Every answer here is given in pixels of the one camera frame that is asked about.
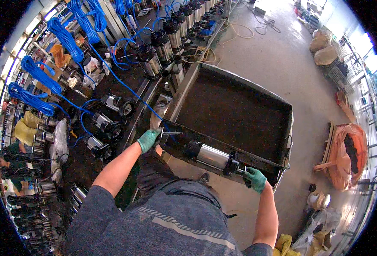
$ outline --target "blue plastic crate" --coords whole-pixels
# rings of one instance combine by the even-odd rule
[[[203,36],[210,36],[210,35],[213,34],[214,28],[216,27],[216,21],[215,20],[210,20],[210,25],[211,25],[210,29],[201,28],[201,35],[203,35]]]

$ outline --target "gray t-shirt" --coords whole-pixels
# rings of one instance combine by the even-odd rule
[[[91,187],[68,229],[68,251],[72,255],[273,253],[271,246],[264,243],[240,252],[218,200],[198,182],[172,182],[146,200],[120,212],[106,189]]]

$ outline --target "wooden pallet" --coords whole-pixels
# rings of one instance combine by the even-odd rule
[[[323,164],[327,163],[329,161],[329,155],[331,153],[332,139],[334,138],[335,133],[336,133],[336,125],[335,125],[334,121],[331,121],[330,125],[329,125],[328,139],[325,141],[327,146],[325,147],[324,157],[322,159]]]

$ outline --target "wall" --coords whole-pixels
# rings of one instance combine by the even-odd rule
[[[3,51],[0,56],[0,76],[4,68],[4,65],[7,59],[9,58],[10,53],[12,52],[15,44],[17,43],[21,35],[24,33],[27,26],[31,23],[31,21],[39,14],[40,11],[42,11],[44,6],[46,6],[46,4],[49,2],[50,0],[34,0],[28,6],[26,12],[22,15],[22,18],[17,23],[15,30],[10,35],[8,41],[2,48]]]
[[[351,37],[353,33],[365,33],[355,14],[343,0],[328,0],[320,16],[320,20],[338,39],[344,33],[348,37]]]

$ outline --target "hand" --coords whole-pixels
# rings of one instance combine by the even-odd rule
[[[262,193],[267,181],[267,178],[261,171],[252,167],[247,167],[247,171],[242,173],[243,177],[251,182],[251,187],[258,193]]]
[[[155,139],[160,134],[161,128],[156,130],[147,130],[137,142],[140,144],[141,147],[141,154],[146,153],[149,151],[150,147],[152,147],[155,143]]]

